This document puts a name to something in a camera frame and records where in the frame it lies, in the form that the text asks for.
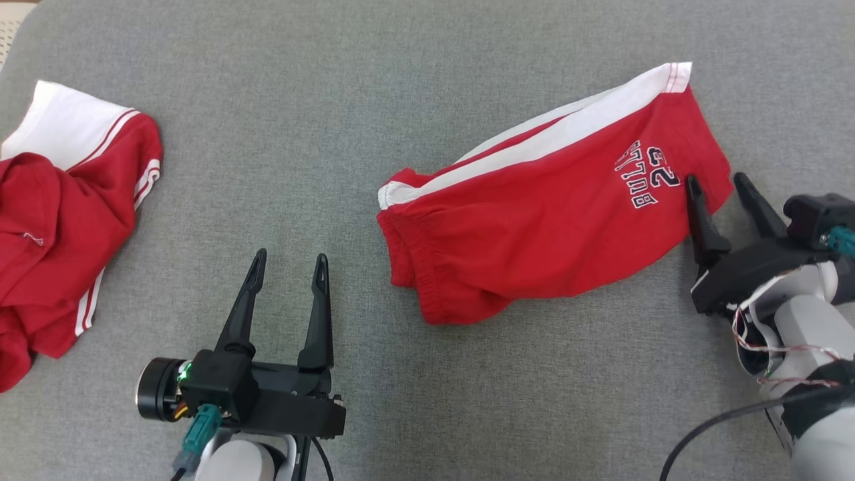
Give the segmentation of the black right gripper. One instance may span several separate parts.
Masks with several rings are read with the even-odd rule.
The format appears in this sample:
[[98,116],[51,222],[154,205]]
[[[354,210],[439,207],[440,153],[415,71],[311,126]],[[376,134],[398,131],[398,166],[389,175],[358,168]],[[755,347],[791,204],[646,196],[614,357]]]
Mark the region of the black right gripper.
[[693,258],[706,268],[692,288],[697,313],[723,314],[727,305],[740,304],[766,281],[804,265],[834,261],[828,249],[804,247],[787,235],[787,225],[744,172],[733,183],[742,207],[763,240],[730,253],[731,243],[718,231],[707,209],[699,179],[686,179],[687,218]]

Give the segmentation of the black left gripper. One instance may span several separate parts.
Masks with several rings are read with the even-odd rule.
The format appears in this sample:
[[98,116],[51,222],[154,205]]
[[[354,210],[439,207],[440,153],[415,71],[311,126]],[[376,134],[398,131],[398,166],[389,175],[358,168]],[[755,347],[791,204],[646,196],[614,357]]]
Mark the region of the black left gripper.
[[[255,354],[250,342],[254,301],[263,288],[268,252],[259,249],[238,290],[218,338],[216,352]],[[313,304],[309,328],[296,365],[254,362],[252,374],[259,396],[247,418],[238,420],[222,407],[222,428],[263,436],[308,436],[331,439],[344,432],[346,409],[338,395],[330,395],[329,371],[334,366],[332,298],[329,259],[317,256],[311,281]],[[174,423],[181,402],[179,375],[189,360],[156,358],[140,374],[136,407],[142,418]]]

